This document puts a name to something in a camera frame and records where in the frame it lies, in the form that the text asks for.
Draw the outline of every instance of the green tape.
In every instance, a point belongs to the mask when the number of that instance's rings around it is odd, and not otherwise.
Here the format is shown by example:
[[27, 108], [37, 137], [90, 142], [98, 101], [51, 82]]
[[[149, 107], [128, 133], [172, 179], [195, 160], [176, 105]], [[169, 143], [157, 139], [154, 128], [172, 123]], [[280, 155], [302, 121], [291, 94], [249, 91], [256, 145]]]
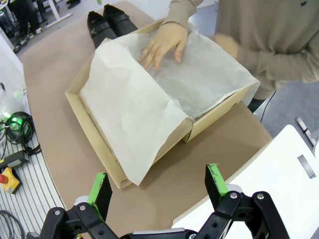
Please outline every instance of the green tape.
[[98, 173], [96, 178], [95, 178], [95, 182], [93, 184], [93, 187], [91, 189], [90, 195], [89, 195], [89, 199], [88, 199], [88, 204], [95, 210], [95, 212], [97, 213], [97, 215], [101, 218], [101, 214], [99, 212], [98, 206], [96, 205], [96, 199], [99, 195], [100, 189], [103, 185], [103, 181], [105, 179], [106, 173]]
[[224, 197], [226, 193], [228, 193], [227, 185], [223, 179], [223, 176], [221, 176], [217, 164], [211, 163], [208, 165], [209, 171], [213, 177], [213, 180], [217, 186], [218, 192], [221, 197]]

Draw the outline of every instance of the cable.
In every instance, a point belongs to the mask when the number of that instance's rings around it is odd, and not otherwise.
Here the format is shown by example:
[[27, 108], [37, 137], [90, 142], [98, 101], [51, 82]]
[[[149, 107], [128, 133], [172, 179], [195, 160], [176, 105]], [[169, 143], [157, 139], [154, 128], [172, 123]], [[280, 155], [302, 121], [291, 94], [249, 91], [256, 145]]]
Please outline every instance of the cable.
[[269, 101], [267, 102], [267, 104], [266, 104], [266, 106], [265, 106], [265, 108], [264, 108], [263, 115], [261, 116], [260, 123], [261, 123], [261, 121], [263, 120], [263, 117], [264, 117], [264, 114], [265, 114], [265, 111], [266, 111], [266, 108], [267, 108], [267, 106], [268, 106], [269, 102], [270, 102], [270, 101], [271, 101], [271, 99], [274, 97], [274, 95], [275, 95], [275, 93], [276, 93], [276, 92], [277, 92], [277, 91], [275, 91], [275, 92], [274, 92], [274, 94], [270, 97]]
[[8, 227], [9, 239], [14, 239], [14, 228], [13, 228], [12, 220], [14, 220], [14, 222], [17, 224], [17, 226], [19, 228], [21, 239], [25, 239], [25, 233], [24, 233], [23, 227], [22, 227], [21, 223], [19, 222], [19, 220], [14, 215], [12, 215], [8, 211], [0, 210], [0, 216], [2, 216], [4, 218], [5, 223]]
[[23, 150], [29, 155], [35, 155], [41, 152], [41, 146], [31, 148], [28, 143], [32, 140], [32, 136], [35, 133], [35, 127], [32, 117], [26, 112], [13, 113], [5, 122], [1, 121], [0, 124], [4, 124], [0, 131], [4, 130], [3, 135], [0, 136], [0, 141], [5, 137], [5, 146], [1, 159], [4, 157], [4, 152], [7, 148], [7, 143], [17, 145], [21, 144]]

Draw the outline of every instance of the beige sweater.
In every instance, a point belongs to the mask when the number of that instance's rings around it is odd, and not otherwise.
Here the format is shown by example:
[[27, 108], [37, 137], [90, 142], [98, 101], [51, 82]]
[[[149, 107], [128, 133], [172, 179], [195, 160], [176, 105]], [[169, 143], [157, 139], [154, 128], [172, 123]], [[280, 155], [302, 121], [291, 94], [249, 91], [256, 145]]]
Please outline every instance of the beige sweater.
[[[202, 0], [172, 0], [166, 22], [187, 27]], [[216, 32], [240, 43], [237, 61], [266, 99], [289, 81], [319, 81], [319, 0], [219, 0]]]

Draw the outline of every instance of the sleeve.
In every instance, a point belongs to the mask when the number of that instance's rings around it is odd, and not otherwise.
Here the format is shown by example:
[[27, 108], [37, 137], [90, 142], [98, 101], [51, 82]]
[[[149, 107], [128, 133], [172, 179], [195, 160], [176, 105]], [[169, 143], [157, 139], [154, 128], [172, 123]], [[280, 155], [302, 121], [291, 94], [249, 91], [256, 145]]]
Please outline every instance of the sleeve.
[[203, 0], [172, 0], [169, 5], [169, 12], [164, 23], [174, 21], [187, 29], [188, 19], [192, 16]]
[[268, 80], [319, 81], [319, 32], [300, 53], [276, 54], [241, 46], [237, 61], [252, 74], [265, 75]]

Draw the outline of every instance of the ribbed metal surface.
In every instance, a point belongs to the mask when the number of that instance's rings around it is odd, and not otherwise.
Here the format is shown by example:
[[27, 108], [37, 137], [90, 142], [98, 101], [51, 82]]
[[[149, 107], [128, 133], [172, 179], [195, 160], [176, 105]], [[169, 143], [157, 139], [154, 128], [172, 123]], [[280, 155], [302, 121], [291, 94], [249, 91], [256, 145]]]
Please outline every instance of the ribbed metal surface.
[[[35, 147], [37, 145], [38, 140], [36, 134], [34, 134], [29, 146]], [[1, 155], [3, 149], [4, 142], [0, 145]], [[22, 150], [21, 145], [8, 143], [8, 148], [4, 155], [8, 156], [20, 150]], [[22, 185], [15, 194], [5, 193], [0, 188], [0, 209], [7, 210], [16, 216], [21, 222], [25, 233], [35, 232], [39, 234], [48, 210], [52, 207], [64, 207], [62, 200], [54, 186], [42, 153], [30, 157], [28, 163], [16, 167], [15, 171]], [[13, 223], [13, 227], [14, 238], [21, 238], [15, 223]], [[7, 225], [2, 217], [0, 217], [0, 237], [1, 239], [9, 238]]]

